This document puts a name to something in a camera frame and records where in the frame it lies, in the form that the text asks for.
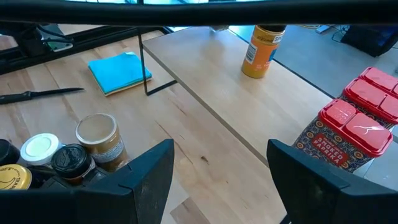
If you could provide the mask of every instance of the white jar lid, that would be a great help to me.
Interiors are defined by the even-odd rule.
[[[21,157],[28,164],[41,166],[51,162],[51,157],[62,146],[58,137],[42,133],[28,139],[21,148]]]

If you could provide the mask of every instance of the gray floor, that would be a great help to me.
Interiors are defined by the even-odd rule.
[[[254,26],[231,26],[245,41],[250,41]],[[331,39],[336,32],[330,29],[326,34],[317,34],[313,29],[287,26],[274,59],[303,79],[330,96],[338,96],[343,88],[356,78],[366,67],[395,74],[398,67],[398,49],[380,57],[372,57],[350,45]]]

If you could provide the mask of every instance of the gold jar lid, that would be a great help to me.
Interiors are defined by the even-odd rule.
[[[0,166],[0,190],[27,190],[32,182],[30,170],[18,164]]]

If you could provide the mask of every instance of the knife handle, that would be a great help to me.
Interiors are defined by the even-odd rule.
[[[15,103],[25,100],[31,100],[32,96],[30,95],[30,91],[26,91],[19,94],[9,94],[9,95],[1,95],[0,96],[0,105]]]

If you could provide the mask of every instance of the knife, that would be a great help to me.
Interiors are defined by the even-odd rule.
[[[19,93],[19,94],[1,95],[0,96],[0,105],[31,100],[33,98],[41,97],[41,96],[69,93],[69,92],[80,91],[80,90],[84,90],[84,89],[83,88],[62,88],[62,89],[58,89],[58,90],[47,90],[47,91],[40,91],[40,92],[28,90],[26,92]]]

